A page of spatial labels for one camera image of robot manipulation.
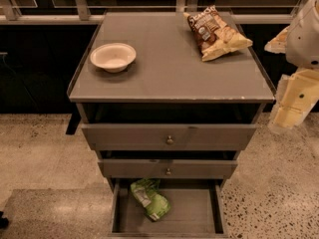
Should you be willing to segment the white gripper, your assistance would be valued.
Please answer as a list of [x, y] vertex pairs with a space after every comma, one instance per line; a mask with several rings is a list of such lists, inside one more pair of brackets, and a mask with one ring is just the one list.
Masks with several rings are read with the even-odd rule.
[[268, 127], [284, 133], [301, 125], [319, 101], [319, 0], [308, 0], [264, 50], [286, 54], [289, 63], [301, 67], [291, 76], [282, 75], [270, 113]]

